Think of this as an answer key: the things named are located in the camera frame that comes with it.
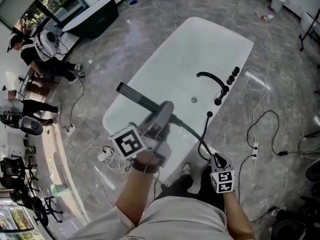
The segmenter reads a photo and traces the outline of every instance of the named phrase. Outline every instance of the person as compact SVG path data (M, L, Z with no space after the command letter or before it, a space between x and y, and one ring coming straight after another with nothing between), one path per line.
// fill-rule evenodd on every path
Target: person
M115 206L70 240L255 239L235 193L217 194L211 185L210 166L201 175L200 191L193 194L188 192L193 184L191 167L185 164L181 177L145 211L157 163L149 152L139 153Z
M40 59L37 50L34 46L25 47L25 45L33 44L33 40L24 40L21 35L14 35L9 43L8 51L14 49L15 51L21 51L21 59L30 66L36 74L42 78L44 76L43 72L47 72L51 75L58 77L64 77L69 81L70 85L73 85L78 77L74 74L74 71L80 71L80 64L72 64L70 62L65 62L58 60L56 57L52 57L47 61Z
M10 90L8 92L8 99L2 101L1 111L10 111L14 113L21 113L21 116L28 116L37 119L43 126L50 126L53 124L54 120L42 119L34 115L34 113L39 111L48 111L52 113L58 113L59 109L56 106L51 106L49 104L39 102L32 99L19 100L16 98L17 91Z

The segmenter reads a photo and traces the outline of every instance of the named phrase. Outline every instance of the black pants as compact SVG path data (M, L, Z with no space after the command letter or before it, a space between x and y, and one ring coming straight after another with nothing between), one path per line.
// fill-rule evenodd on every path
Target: black pants
M56 57L50 58L47 61L36 61L36 64L43 72L58 77L64 77L69 81L76 79L76 76L71 71L75 71L75 64L58 60Z
M37 119L42 125L46 125L48 122L47 119L42 119L34 115L34 113L39 111L49 111L52 113L57 113L58 108L56 106L51 106L49 104L35 101L32 99L25 99L23 101L23 109L22 109L22 116L28 116L34 119Z
M219 208L223 212L225 211L225 201L222 194L216 193L214 187L211 184L211 166L206 168L201 174L201 187L198 194L189 193L188 189L194 183L191 175L184 174L177 179L171 186L166 187L160 195L155 199L164 197L183 197L194 198L205 202L209 205Z

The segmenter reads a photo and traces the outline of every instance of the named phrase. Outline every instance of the wristwatch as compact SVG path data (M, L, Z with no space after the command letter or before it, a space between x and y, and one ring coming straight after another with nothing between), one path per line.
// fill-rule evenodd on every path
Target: wristwatch
M145 164L139 162L137 159L133 160L132 167L137 171L143 172L144 174L155 174L159 170L158 164Z

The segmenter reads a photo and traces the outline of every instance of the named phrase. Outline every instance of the faucet handle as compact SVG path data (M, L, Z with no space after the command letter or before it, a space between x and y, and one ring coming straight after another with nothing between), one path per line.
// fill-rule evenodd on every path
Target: faucet handle
M239 68L238 66L236 66L236 67L234 68L234 70L232 71L232 75L233 75L234 77L236 77L236 76L239 74L239 72L240 72L240 68Z
M231 75L229 76L229 78L227 79L226 83L227 83L228 85L232 85L232 83L234 82L234 80L235 80L235 77L231 74Z

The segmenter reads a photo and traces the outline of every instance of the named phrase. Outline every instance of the wrist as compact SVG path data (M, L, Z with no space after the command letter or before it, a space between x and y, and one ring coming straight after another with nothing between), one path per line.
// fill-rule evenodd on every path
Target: wrist
M231 191L231 192L227 192L227 193L222 193L222 195L224 198L232 197L232 196L235 197L235 192Z
M159 163L159 160L153 156L151 151L148 151L148 150L144 150L144 151L140 152L139 154L137 154L135 159L139 163L144 164L144 165L154 166Z

